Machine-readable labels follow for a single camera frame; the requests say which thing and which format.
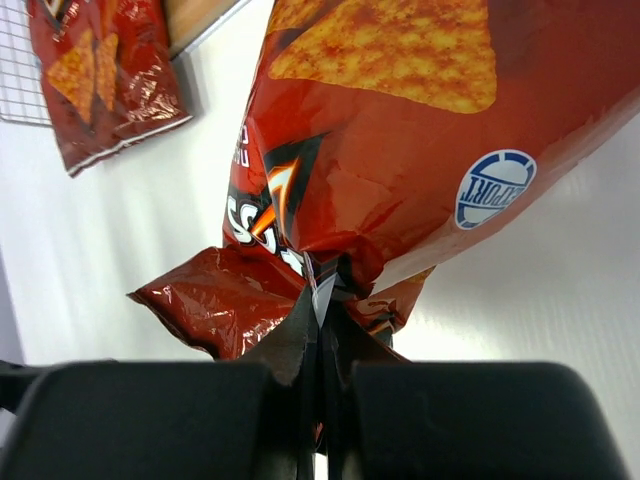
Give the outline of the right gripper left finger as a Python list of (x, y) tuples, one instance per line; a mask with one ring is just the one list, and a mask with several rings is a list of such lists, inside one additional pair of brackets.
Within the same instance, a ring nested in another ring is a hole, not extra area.
[(310, 479), (311, 293), (233, 361), (1, 366), (5, 479)]

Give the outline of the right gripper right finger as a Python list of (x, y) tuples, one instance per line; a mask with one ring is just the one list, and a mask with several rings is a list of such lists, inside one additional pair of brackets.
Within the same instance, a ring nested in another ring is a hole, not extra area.
[(600, 406), (550, 362), (412, 362), (331, 303), (321, 328), (332, 479), (625, 479)]

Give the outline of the small red Doritos bag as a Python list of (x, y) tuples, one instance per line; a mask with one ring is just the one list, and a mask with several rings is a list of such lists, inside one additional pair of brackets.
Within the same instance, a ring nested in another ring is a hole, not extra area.
[(635, 1), (278, 1), (223, 244), (131, 293), (185, 344), (240, 357), (304, 289), (369, 334), (639, 110)]

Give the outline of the large red Doritos bag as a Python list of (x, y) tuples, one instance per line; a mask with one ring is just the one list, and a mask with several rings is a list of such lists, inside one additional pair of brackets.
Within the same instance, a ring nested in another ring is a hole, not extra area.
[(29, 1), (32, 49), (67, 174), (190, 121), (159, 1)]

